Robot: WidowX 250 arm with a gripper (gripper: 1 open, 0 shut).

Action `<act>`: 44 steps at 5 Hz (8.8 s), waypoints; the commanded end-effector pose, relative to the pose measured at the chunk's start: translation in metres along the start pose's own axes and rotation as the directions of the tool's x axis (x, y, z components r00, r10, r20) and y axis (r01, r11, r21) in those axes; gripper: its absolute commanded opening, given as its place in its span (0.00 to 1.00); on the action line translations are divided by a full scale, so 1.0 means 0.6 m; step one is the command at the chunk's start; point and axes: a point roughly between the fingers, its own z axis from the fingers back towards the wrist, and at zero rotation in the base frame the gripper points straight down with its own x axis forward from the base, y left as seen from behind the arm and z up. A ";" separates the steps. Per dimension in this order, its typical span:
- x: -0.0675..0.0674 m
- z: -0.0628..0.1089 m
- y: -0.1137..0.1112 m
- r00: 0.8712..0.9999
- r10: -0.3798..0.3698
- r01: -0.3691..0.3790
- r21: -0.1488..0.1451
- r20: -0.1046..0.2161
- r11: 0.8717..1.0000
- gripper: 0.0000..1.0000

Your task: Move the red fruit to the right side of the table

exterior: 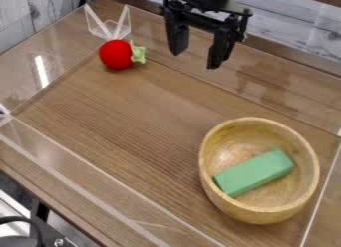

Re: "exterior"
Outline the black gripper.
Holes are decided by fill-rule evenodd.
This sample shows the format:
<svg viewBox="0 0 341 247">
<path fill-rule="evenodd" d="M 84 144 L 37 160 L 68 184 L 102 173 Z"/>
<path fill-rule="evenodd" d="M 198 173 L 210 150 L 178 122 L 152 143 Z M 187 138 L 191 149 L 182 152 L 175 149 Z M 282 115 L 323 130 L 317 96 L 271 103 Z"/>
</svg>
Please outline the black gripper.
<svg viewBox="0 0 341 247">
<path fill-rule="evenodd" d="M 163 0 L 163 7 L 172 10 L 178 15 L 166 15 L 166 32 L 168 48 L 178 56 L 188 45 L 188 26 L 191 25 L 208 29 L 214 25 L 227 24 L 234 26 L 238 33 L 237 40 L 245 39 L 245 32 L 251 10 L 233 0 Z M 204 13 L 226 13 L 223 21 L 214 20 L 204 16 Z M 235 33 L 229 27 L 219 27 L 214 31 L 212 45 L 208 48 L 207 67 L 214 70 L 229 59 L 235 44 Z"/>
</svg>

